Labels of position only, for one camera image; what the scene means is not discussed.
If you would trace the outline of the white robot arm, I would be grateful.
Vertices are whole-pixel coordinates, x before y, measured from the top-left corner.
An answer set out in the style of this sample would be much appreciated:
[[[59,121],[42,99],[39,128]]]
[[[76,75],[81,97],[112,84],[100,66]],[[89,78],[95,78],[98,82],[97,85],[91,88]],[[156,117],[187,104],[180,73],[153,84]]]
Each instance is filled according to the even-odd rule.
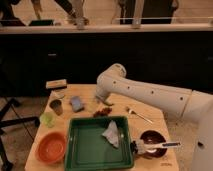
[[[196,90],[134,81],[115,63],[97,77],[95,97],[102,103],[111,93],[120,94],[166,113],[198,124],[191,171],[213,171],[213,94]]]

